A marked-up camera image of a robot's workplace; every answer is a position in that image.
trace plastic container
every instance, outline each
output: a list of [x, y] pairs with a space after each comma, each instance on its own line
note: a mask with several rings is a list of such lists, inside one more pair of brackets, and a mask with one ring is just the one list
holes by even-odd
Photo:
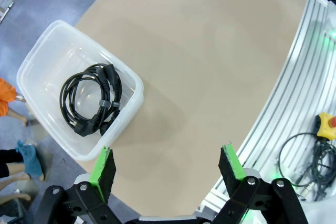
[[[65, 122], [59, 106], [60, 90], [73, 74], [96, 63], [113, 63], [122, 82], [121, 112], [104, 136], [99, 131], [82, 137]], [[95, 158], [110, 146], [134, 117], [143, 98], [143, 83], [122, 61], [69, 24], [53, 22], [37, 40], [17, 73], [18, 86], [37, 120], [74, 159]], [[100, 88], [82, 81], [76, 94], [77, 110], [92, 117], [99, 107]]]

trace black wire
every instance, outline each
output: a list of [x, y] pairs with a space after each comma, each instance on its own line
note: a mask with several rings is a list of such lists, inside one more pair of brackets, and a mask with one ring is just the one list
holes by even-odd
[[[296, 183], [291, 184], [296, 187], [306, 187], [309, 186], [311, 183], [316, 183], [317, 185], [317, 193], [314, 198], [314, 201], [319, 200], [320, 197], [322, 198], [325, 196], [325, 190], [327, 187], [331, 185], [331, 183], [336, 178], [336, 147], [332, 144], [329, 144], [327, 142], [327, 139], [324, 137], [318, 137], [316, 134], [311, 132], [303, 132], [296, 134], [289, 139], [287, 139], [284, 144], [282, 145], [279, 156], [278, 156], [278, 168], [279, 172], [282, 177], [285, 177], [282, 173], [281, 166], [280, 166], [280, 159], [281, 159], [281, 153], [284, 150], [284, 147], [286, 144], [292, 140], [293, 138], [296, 138], [300, 135], [312, 135], [316, 138], [316, 141], [314, 143], [313, 152], [312, 152], [312, 159], [311, 163], [307, 166], [306, 170], [301, 174], [299, 179], [297, 179]], [[328, 156], [328, 163], [329, 166], [322, 163], [323, 159]], [[311, 181], [309, 183], [300, 185], [300, 181], [310, 173]]]
[[[105, 72], [102, 73], [103, 76], [98, 74], [99, 70], [104, 70], [105, 68], [110, 69], [110, 75], [112, 75], [116, 83], [110, 83], [109, 76]], [[110, 102], [111, 104], [110, 106], [100, 105], [97, 113], [91, 119], [83, 117], [75, 109], [77, 88], [81, 81], [96, 82], [101, 90], [101, 100]], [[112, 86], [114, 91], [113, 101], [111, 101], [109, 85]], [[75, 132], [80, 132], [79, 134], [84, 136], [92, 134], [98, 129], [101, 130], [104, 125], [104, 130], [101, 130], [101, 134], [103, 134], [120, 113], [119, 105], [121, 94], [121, 80], [118, 73], [115, 71], [114, 66], [112, 64], [95, 64], [88, 67], [83, 72], [74, 74], [66, 80], [61, 88], [59, 103], [65, 121], [75, 130]]]

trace screw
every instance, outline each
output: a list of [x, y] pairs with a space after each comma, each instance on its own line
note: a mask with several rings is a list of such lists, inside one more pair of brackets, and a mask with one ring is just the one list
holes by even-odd
[[86, 190], [86, 188], [87, 188], [87, 186], [86, 186], [86, 185], [81, 185], [81, 186], [79, 187], [79, 189], [80, 189], [80, 190], [82, 190], [82, 191], [85, 191], [85, 190]]
[[278, 187], [284, 187], [285, 184], [284, 184], [284, 182], [283, 182], [282, 180], [278, 180], [278, 181], [277, 181], [277, 186], [278, 186]]
[[52, 194], [58, 194], [59, 193], [59, 189], [58, 188], [55, 188], [53, 191], [52, 191]]
[[256, 181], [254, 180], [254, 178], [249, 178], [249, 179], [247, 180], [247, 183], [248, 183], [249, 185], [254, 185], [254, 184], [256, 183]]

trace gray concrete floor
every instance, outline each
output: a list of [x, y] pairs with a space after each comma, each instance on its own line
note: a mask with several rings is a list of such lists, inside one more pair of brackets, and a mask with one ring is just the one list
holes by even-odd
[[[24, 58], [35, 44], [41, 33], [53, 21], [61, 19], [74, 25], [95, 0], [14, 0], [14, 6], [0, 24], [0, 77], [12, 85], [16, 84], [16, 73]], [[28, 115], [26, 106], [13, 102], [10, 107], [17, 112]], [[75, 178], [85, 171], [41, 128], [39, 125], [23, 127], [21, 122], [8, 117], [0, 118], [0, 148], [14, 148], [18, 139], [26, 143], [35, 143], [48, 166], [46, 182], [34, 180], [36, 198], [29, 207], [27, 223], [31, 223], [36, 213], [44, 190], [50, 185], [69, 188]], [[11, 192], [34, 186], [19, 183], [11, 185], [1, 192]], [[115, 214], [127, 221], [138, 216], [114, 196], [109, 205]]]

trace beige tabletop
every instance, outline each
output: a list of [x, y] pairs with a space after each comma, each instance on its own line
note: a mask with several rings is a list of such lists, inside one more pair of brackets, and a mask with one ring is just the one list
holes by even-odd
[[[113, 144], [112, 192], [142, 215], [193, 213], [274, 87], [306, 0], [97, 0], [77, 27], [133, 69], [144, 104]], [[91, 171], [95, 161], [79, 162]]]

